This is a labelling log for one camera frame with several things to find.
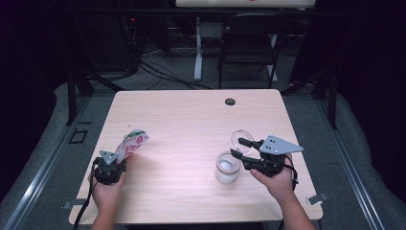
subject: hand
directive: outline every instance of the hand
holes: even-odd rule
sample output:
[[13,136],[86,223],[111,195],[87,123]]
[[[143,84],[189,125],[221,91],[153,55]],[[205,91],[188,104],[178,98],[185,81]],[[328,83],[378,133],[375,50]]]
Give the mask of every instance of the hand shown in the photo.
[[114,229],[114,218],[120,207],[124,182],[125,172],[120,176],[119,182],[111,185],[97,183],[96,177],[93,177],[93,184],[96,186],[92,196],[99,213],[93,222],[92,229]]
[[[284,164],[292,166],[287,158],[284,159]],[[251,175],[268,189],[269,194],[271,194],[278,203],[285,202],[294,196],[292,189],[292,171],[287,167],[283,167],[279,174],[272,177],[268,177],[257,170],[251,170]]]
[[93,184],[96,185],[93,190],[93,200],[98,206],[99,212],[117,211],[120,206],[122,189],[125,182],[125,172],[120,176],[116,184],[103,185],[97,183],[96,177],[93,176]]

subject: metal bracket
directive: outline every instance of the metal bracket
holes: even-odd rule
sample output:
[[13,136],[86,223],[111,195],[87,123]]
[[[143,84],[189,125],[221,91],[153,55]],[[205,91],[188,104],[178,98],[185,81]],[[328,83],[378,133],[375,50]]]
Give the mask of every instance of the metal bracket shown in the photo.
[[101,150],[100,153],[106,165],[110,165],[111,163],[113,163],[113,161],[119,156],[119,154],[105,150]]
[[83,205],[86,199],[72,199],[72,201],[65,201],[62,204],[62,209],[72,209],[75,205]]
[[307,203],[313,205],[313,204],[323,204],[323,201],[328,199],[328,196],[325,193],[317,194],[315,196],[312,196],[311,198],[306,198],[305,200]]
[[279,137],[269,135],[266,137],[266,140],[260,146],[259,150],[272,155],[282,155],[290,152],[301,151],[303,148],[287,142]]

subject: glass cup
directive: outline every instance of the glass cup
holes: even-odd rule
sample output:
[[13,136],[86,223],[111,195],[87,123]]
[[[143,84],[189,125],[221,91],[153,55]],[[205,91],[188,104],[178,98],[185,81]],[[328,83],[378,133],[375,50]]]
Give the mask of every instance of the glass cup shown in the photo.
[[215,177],[223,184],[232,184],[237,180],[241,162],[230,152],[222,152],[216,159]]

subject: black circular mark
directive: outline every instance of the black circular mark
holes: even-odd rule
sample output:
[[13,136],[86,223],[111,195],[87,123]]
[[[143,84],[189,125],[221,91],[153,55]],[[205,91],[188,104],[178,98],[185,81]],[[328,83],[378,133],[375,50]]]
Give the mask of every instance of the black circular mark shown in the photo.
[[234,100],[234,99],[232,99],[232,98],[228,98],[228,99],[226,99],[226,102],[225,102],[227,105],[229,105],[229,106],[231,106],[231,105],[234,105],[234,104],[236,104],[236,100]]

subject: wooden table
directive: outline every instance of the wooden table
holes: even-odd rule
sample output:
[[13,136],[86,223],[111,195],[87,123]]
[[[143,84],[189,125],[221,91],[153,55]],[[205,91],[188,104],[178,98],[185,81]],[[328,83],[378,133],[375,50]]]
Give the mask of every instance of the wooden table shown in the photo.
[[[228,98],[236,100],[229,106]],[[116,94],[93,152],[114,151],[132,129],[150,139],[127,158],[126,182],[117,223],[207,223],[282,219],[277,201],[249,172],[224,185],[215,178],[215,159],[232,144],[231,134],[249,131],[255,140],[268,134],[298,144],[282,97],[277,90],[167,90],[122,91]],[[259,157],[254,150],[251,157]],[[296,195],[311,219],[323,215],[301,152],[293,154],[300,183]],[[83,177],[78,198],[86,198]],[[69,220],[75,222],[80,207]],[[91,224],[97,207],[93,200],[80,224]]]

